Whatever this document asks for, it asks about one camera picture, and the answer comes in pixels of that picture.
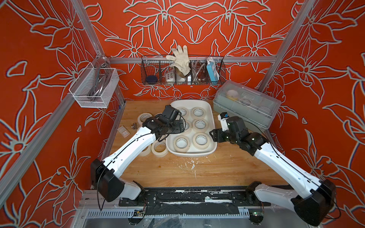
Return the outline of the dark blue round object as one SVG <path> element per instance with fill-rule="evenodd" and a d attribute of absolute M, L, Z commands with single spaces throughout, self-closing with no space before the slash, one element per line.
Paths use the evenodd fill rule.
<path fill-rule="evenodd" d="M 145 82 L 150 85 L 154 85 L 158 82 L 158 77 L 156 75 L 147 76 Z"/>

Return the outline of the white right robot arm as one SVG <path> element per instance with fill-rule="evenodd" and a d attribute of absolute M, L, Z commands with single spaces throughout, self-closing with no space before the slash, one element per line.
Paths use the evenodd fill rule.
<path fill-rule="evenodd" d="M 270 187 L 259 181 L 250 187 L 261 202 L 276 204 L 295 212 L 311 226 L 319 226 L 335 206 L 336 186 L 328 179 L 321 180 L 301 169 L 280 153 L 269 140 L 257 132 L 249 133 L 244 120 L 230 117 L 226 112 L 218 115 L 219 129 L 210 131 L 214 142 L 230 142 L 267 164 L 294 190 Z"/>

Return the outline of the white power adapter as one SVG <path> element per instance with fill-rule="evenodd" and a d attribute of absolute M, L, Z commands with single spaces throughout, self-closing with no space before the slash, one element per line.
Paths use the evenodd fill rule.
<path fill-rule="evenodd" d="M 168 72 L 166 72 L 165 74 L 164 74 L 164 77 L 165 77 L 165 81 L 167 82 L 167 83 L 175 83 L 176 82 L 176 73 L 175 73 L 175 71 L 174 70 L 170 70 L 170 71 L 168 71 Z"/>

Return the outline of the white mesh wall basket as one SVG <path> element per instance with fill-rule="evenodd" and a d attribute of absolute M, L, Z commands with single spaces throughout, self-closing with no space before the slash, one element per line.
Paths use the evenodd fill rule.
<path fill-rule="evenodd" d="M 118 82 L 115 68 L 95 67 L 89 63 L 69 92 L 82 108 L 107 108 Z"/>

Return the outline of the beige masking tape roll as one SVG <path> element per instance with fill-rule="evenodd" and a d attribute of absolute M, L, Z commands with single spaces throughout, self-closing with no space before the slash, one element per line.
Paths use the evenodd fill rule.
<path fill-rule="evenodd" d="M 206 150 L 211 144 L 211 137 L 203 132 L 198 132 L 193 136 L 193 145 L 197 150 Z"/>
<path fill-rule="evenodd" d="M 152 117 L 153 115 L 151 113 L 142 113 L 138 116 L 137 118 L 137 122 L 140 126 L 143 125 L 143 123 L 150 117 Z"/>
<path fill-rule="evenodd" d="M 185 121 L 185 128 L 184 128 L 184 132 L 182 134 L 187 135 L 189 133 L 191 133 L 193 130 L 193 124 L 190 121 Z"/>
<path fill-rule="evenodd" d="M 181 116 L 184 119 L 187 119 L 189 117 L 189 110 L 185 107 L 178 107 L 177 110 L 181 113 Z"/>
<path fill-rule="evenodd" d="M 187 153 L 191 147 L 191 141 L 186 136 L 178 136 L 173 141 L 174 151 L 176 153 Z"/>
<path fill-rule="evenodd" d="M 158 158 L 165 157 L 169 153 L 166 145 L 166 140 L 153 142 L 151 146 L 151 151 L 153 155 Z"/>
<path fill-rule="evenodd" d="M 195 119 L 192 123 L 192 127 L 196 132 L 206 132 L 209 127 L 209 123 L 202 118 Z"/>
<path fill-rule="evenodd" d="M 193 119 L 197 119 L 197 118 L 205 118 L 206 116 L 206 110 L 201 108 L 201 107 L 194 107 L 191 110 L 191 116 Z"/>
<path fill-rule="evenodd" d="M 142 150 L 142 152 L 140 152 L 139 156 L 141 157 L 145 157 L 147 155 L 149 155 L 151 153 L 151 144 L 148 145 L 145 149 Z"/>

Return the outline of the blue white box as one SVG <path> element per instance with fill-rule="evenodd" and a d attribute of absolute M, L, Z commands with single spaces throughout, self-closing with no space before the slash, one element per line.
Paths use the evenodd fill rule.
<path fill-rule="evenodd" d="M 210 81 L 213 85 L 217 85 L 219 82 L 220 76 L 216 69 L 216 63 L 212 57 L 208 57 L 206 61 L 207 61 L 206 68 L 207 68 L 207 72 L 208 72 Z"/>

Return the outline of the translucent lidded storage box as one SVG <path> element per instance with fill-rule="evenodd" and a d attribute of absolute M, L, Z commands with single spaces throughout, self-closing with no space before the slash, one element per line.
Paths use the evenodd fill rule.
<path fill-rule="evenodd" d="M 215 94 L 213 109 L 238 116 L 262 131 L 269 129 L 281 101 L 242 84 L 227 81 Z"/>

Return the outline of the small clear plastic packet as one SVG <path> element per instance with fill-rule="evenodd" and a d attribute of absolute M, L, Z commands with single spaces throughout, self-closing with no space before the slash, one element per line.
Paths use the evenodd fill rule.
<path fill-rule="evenodd" d="M 130 135 L 130 132 L 124 126 L 119 127 L 117 130 L 124 138 Z"/>

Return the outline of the white plastic storage tray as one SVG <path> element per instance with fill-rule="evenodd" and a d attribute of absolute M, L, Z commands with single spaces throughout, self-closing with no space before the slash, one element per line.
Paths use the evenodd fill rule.
<path fill-rule="evenodd" d="M 212 108 L 210 106 L 210 104 L 206 101 L 201 101 L 201 100 L 179 100 L 179 101 L 174 101 L 171 103 L 171 106 L 174 108 L 178 108 L 178 107 L 185 107 L 189 110 L 189 117 L 185 120 L 190 121 L 191 123 L 193 123 L 193 121 L 195 119 L 192 118 L 191 116 L 191 110 L 194 107 L 201 107 L 203 109 L 206 110 L 206 116 L 205 116 L 205 120 L 209 123 L 209 127 L 208 130 L 206 132 L 203 132 L 207 135 L 209 135 L 209 132 L 213 129 L 215 129 L 215 122 L 214 122 L 214 117 L 213 117 L 213 112 L 212 112 Z M 176 134 L 176 135 L 169 135 L 168 138 L 166 139 L 166 145 L 167 145 L 167 149 L 174 155 L 176 156 L 180 156 L 180 157 L 203 157 L 203 156 L 208 156 L 210 154 L 212 154 L 213 152 L 215 152 L 215 150 L 217 149 L 217 143 L 214 142 L 211 138 L 211 144 L 208 147 L 208 149 L 206 150 L 197 150 L 197 148 L 194 147 L 193 145 L 193 136 L 198 133 L 196 132 L 194 129 L 192 130 L 191 133 L 184 135 L 184 134 Z M 189 151 L 185 154 L 183 153 L 176 153 L 174 151 L 174 147 L 173 147 L 173 141 L 176 137 L 178 136 L 186 136 L 190 139 L 191 141 L 191 147 L 189 149 Z"/>

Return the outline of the white work glove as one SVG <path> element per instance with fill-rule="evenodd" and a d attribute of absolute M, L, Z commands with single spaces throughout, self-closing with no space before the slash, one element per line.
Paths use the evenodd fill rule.
<path fill-rule="evenodd" d="M 191 68 L 189 67 L 190 59 L 188 56 L 188 48 L 186 45 L 171 49 L 173 55 L 166 55 L 166 59 L 173 63 L 170 67 L 176 67 L 184 77 L 190 74 Z"/>

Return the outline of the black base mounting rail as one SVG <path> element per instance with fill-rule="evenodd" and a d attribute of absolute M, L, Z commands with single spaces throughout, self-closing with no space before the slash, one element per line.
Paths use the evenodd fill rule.
<path fill-rule="evenodd" d="M 246 193 L 245 186 L 216 186 L 216 187 L 162 187 L 145 188 L 140 199 L 131 200 L 120 198 L 118 205 L 149 207 L 159 204 L 200 204 L 225 203 L 238 207 L 270 206 L 268 202 L 260 202 L 254 194 Z"/>

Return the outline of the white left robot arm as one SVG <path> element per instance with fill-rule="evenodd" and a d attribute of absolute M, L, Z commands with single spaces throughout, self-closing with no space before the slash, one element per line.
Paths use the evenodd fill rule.
<path fill-rule="evenodd" d="M 103 160 L 95 159 L 90 165 L 92 186 L 105 201 L 117 198 L 136 200 L 143 195 L 143 187 L 135 181 L 120 179 L 128 165 L 149 145 L 169 135 L 181 134 L 186 121 L 181 111 L 166 105 L 161 114 L 147 118 L 122 147 Z"/>

